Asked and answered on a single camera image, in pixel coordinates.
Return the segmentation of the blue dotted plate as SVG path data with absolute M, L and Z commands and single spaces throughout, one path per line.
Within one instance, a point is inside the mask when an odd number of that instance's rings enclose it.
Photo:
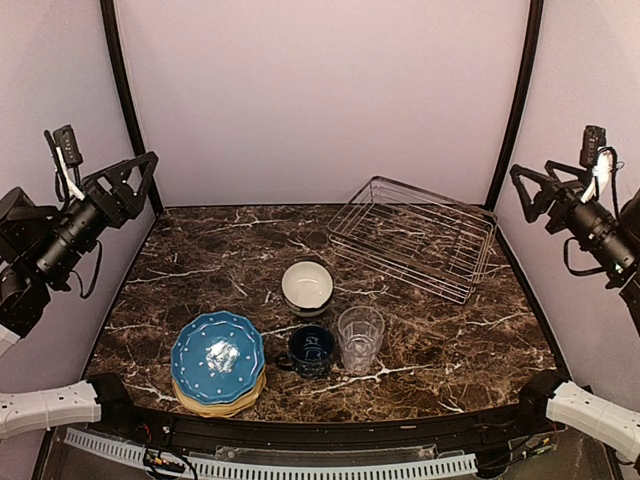
M 261 334 L 248 318 L 229 311 L 198 316 L 171 350 L 178 391 L 205 406 L 237 401 L 256 386 L 264 367 Z

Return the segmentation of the white blue bowl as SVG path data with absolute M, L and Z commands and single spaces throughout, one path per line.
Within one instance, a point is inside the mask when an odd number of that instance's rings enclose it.
M 324 313 L 332 300 L 334 280 L 330 272 L 313 261 L 289 266 L 281 278 L 283 298 L 290 310 L 303 318 Z

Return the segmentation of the clear glass cup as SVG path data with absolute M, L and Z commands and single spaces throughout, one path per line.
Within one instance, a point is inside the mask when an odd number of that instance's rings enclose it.
M 339 317 L 337 329 L 345 370 L 365 373 L 381 348 L 385 332 L 382 315 L 370 306 L 351 307 Z

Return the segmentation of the dark blue mug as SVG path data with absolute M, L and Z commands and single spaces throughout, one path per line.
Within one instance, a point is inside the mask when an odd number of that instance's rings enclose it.
M 290 335 L 288 349 L 276 356 L 275 365 L 303 379 L 326 378 L 332 368 L 335 346 L 329 330 L 315 324 L 305 325 Z

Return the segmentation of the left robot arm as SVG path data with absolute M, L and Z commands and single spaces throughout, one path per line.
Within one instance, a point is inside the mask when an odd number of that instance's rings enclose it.
M 20 187 L 1 200 L 1 350 L 25 339 L 53 291 L 70 291 L 71 272 L 108 228 L 142 212 L 158 157 L 122 160 L 85 177 L 82 197 L 69 205 L 36 205 Z M 104 422 L 120 436 L 141 427 L 140 412 L 120 377 L 99 374 L 49 390 L 4 394 L 1 437 L 53 427 Z

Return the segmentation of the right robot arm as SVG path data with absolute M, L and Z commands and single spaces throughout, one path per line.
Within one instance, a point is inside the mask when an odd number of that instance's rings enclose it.
M 533 291 L 549 317 L 565 373 L 536 374 L 522 388 L 510 424 L 521 434 L 546 420 L 587 434 L 639 465 L 639 196 L 618 207 L 612 178 L 595 167 L 547 161 L 514 164 L 523 224 L 541 246 L 515 236 Z

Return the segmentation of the black left corner post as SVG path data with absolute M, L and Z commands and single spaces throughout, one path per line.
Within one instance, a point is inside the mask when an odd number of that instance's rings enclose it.
M 100 10 L 104 35 L 111 64 L 122 116 L 133 153 L 136 156 L 146 152 L 136 108 L 127 75 L 124 54 L 122 50 L 116 4 L 113 0 L 100 0 Z

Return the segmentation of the black corner post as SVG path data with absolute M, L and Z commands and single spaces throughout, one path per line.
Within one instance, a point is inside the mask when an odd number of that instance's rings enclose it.
M 116 4 L 113 0 L 100 0 L 100 10 L 104 35 L 111 64 L 122 116 L 133 153 L 136 156 L 146 152 L 136 108 L 127 75 L 124 54 L 122 50 Z
M 484 208 L 489 211 L 494 211 L 496 208 L 524 115 L 529 86 L 535 65 L 543 11 L 543 0 L 531 0 L 529 2 L 523 48 L 509 116 L 496 166 L 494 168 L 489 190 L 484 202 Z

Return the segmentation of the black right corner post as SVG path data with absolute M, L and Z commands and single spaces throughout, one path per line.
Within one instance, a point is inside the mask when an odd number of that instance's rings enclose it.
M 524 115 L 529 86 L 535 65 L 543 11 L 543 0 L 531 0 L 529 2 L 523 48 L 509 116 L 496 166 L 494 168 L 489 190 L 484 202 L 484 208 L 489 211 L 494 211 L 496 208 Z

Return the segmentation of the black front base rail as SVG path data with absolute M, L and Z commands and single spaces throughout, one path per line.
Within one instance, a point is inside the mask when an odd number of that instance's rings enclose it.
M 607 463 L 605 447 L 575 429 L 545 421 L 530 433 L 520 432 L 515 427 L 519 412 L 518 406 L 508 405 L 417 420 L 293 424 L 205 419 L 133 406 L 131 426 L 99 422 L 67 430 L 88 430 L 175 455 L 213 454 L 220 447 L 296 452 L 416 449 L 432 455 L 461 451 L 475 455 L 488 475 L 537 456 L 543 458 L 543 467 L 569 472 L 596 470 Z

